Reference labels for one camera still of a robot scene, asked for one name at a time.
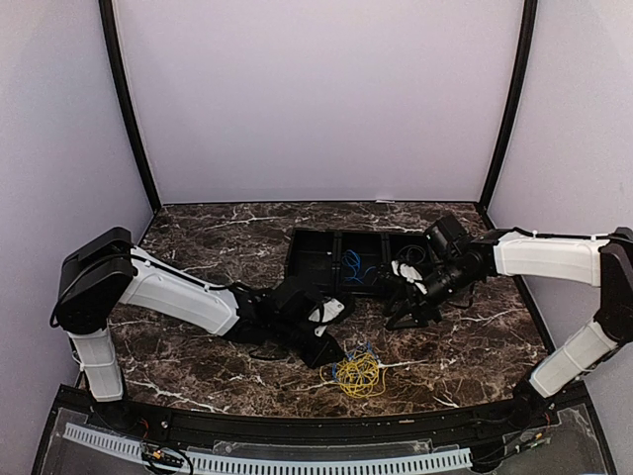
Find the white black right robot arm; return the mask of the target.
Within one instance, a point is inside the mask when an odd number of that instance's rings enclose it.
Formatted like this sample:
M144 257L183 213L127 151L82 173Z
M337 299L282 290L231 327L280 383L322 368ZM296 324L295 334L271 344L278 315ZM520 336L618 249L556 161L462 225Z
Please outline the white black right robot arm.
M567 296L586 288L593 312L512 390L504 409L515 429L528 428L571 383L632 341L632 231L618 227L592 235L541 233L519 227L473 236L453 215L423 234L435 260L396 257L383 275L394 288L385 310L390 331L423 328L441 318L441 307L489 278L551 284Z

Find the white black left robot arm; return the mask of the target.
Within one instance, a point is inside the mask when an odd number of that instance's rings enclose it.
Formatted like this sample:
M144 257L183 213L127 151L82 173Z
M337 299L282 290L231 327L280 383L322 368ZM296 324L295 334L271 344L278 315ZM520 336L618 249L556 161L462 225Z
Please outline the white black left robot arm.
M327 297L296 276L274 288L212 284L154 258L133 244L128 230L106 231L63 260L49 324L69 336L89 390L102 403L102 417L118 431L130 431L139 423L139 410L124 397L109 330L117 305L146 308L231 342L274 342L319 368L343 358L327 329L354 311L355 299Z

